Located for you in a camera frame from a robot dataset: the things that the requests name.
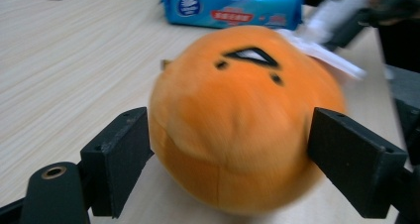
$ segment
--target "metal screw hole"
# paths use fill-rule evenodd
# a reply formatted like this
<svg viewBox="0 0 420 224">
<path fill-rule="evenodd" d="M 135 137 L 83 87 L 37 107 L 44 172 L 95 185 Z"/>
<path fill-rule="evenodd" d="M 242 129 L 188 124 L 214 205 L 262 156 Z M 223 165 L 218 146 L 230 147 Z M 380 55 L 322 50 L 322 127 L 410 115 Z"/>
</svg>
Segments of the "metal screw hole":
<svg viewBox="0 0 420 224">
<path fill-rule="evenodd" d="M 43 179 L 53 179 L 53 178 L 56 178 L 56 177 L 59 177 L 59 176 L 63 175 L 66 171 L 67 171 L 66 167 L 49 168 L 49 169 L 47 169 L 46 171 L 43 172 L 41 177 Z"/>
</svg>

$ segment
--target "tissue pack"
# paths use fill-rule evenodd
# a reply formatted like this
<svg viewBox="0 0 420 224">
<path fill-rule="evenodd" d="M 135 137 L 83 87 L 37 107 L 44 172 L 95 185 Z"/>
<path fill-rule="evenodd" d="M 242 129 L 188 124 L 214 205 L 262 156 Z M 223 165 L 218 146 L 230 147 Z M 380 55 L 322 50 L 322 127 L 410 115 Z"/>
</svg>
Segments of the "tissue pack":
<svg viewBox="0 0 420 224">
<path fill-rule="evenodd" d="M 228 28 L 260 25 L 295 30 L 303 0 L 161 0 L 172 24 Z"/>
</svg>

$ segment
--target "wooden table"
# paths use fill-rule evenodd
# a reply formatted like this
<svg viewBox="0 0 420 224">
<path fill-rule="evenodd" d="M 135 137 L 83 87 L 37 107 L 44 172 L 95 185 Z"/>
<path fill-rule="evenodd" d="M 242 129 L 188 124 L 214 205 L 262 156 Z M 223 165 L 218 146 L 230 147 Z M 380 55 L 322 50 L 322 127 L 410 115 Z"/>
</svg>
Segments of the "wooden table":
<svg viewBox="0 0 420 224">
<path fill-rule="evenodd" d="M 33 172 L 80 161 L 117 115 L 147 106 L 160 60 L 214 29 L 173 26 L 159 0 L 0 0 L 0 206 L 25 196 Z M 373 31 L 341 54 L 367 71 L 345 88 L 350 116 L 401 146 Z M 156 158 L 118 220 L 92 223 L 393 223 L 365 220 L 328 179 L 260 217 L 221 213 L 180 189 Z"/>
</svg>

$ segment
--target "plush toy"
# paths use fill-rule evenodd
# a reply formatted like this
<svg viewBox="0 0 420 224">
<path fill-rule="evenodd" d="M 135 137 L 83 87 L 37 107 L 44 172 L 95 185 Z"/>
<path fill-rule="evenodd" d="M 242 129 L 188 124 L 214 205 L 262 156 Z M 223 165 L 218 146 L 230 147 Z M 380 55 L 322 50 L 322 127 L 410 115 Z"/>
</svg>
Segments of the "plush toy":
<svg viewBox="0 0 420 224">
<path fill-rule="evenodd" d="M 152 147 L 199 200 L 264 213 L 322 175 L 306 154 L 314 107 L 345 112 L 340 86 L 319 61 L 270 29 L 224 29 L 193 43 L 157 79 Z"/>
</svg>

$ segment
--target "logo on package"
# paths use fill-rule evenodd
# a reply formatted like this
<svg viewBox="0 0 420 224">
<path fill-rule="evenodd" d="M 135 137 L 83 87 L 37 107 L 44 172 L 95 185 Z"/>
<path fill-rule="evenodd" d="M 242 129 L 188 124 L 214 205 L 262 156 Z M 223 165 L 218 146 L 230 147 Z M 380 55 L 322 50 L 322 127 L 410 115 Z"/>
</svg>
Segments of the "logo on package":
<svg viewBox="0 0 420 224">
<path fill-rule="evenodd" d="M 179 0 L 178 12 L 183 17 L 189 17 L 199 14 L 201 4 L 199 0 Z"/>
<path fill-rule="evenodd" d="M 215 20 L 228 22 L 230 25 L 238 25 L 250 22 L 254 15 L 244 13 L 241 8 L 226 7 L 223 10 L 211 11 L 211 17 Z"/>
</svg>

